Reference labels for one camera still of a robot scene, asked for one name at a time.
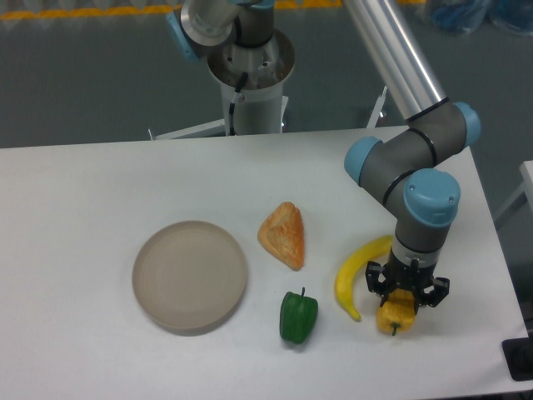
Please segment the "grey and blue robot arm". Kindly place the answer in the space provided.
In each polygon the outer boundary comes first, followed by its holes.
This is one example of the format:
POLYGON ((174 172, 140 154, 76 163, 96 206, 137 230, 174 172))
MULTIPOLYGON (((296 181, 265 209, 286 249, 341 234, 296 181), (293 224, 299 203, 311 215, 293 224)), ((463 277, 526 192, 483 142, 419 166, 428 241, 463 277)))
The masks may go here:
MULTIPOLYGON (((383 303, 405 294, 413 308, 435 307, 449 292, 434 270, 461 195, 437 166, 474 143, 481 123, 441 90, 394 2, 344 7, 407 125, 388 142, 358 140, 344 161, 349 176, 396 218, 388 261, 368 263, 367 286, 383 303)), ((295 55, 274 27, 273 2, 186 1, 166 20, 183 55, 206 58, 221 84, 227 135, 281 131, 281 87, 295 55)))

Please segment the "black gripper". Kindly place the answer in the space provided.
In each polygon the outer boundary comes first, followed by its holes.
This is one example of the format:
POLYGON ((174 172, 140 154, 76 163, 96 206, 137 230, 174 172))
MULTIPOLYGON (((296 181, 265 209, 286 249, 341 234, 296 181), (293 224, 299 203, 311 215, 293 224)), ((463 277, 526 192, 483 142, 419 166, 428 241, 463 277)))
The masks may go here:
POLYGON ((367 288, 371 293, 380 296, 380 308, 395 289, 413 292, 414 311, 420 307, 435 308, 450 291, 450 280, 433 277, 436 264, 422 266, 417 260, 401 261, 394 253, 389 255, 386 264, 381 265, 369 261, 366 265, 365 277, 367 288))

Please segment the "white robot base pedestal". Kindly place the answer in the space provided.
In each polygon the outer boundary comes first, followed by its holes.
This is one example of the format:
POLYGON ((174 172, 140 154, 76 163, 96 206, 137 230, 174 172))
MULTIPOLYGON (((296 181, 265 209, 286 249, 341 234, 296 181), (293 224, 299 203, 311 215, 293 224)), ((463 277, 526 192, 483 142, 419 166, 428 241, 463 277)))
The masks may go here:
POLYGON ((288 97, 283 85, 296 57, 288 37, 274 30, 270 40, 254 48, 229 44, 207 58, 219 83, 223 118, 174 132, 155 140, 281 133, 288 97))

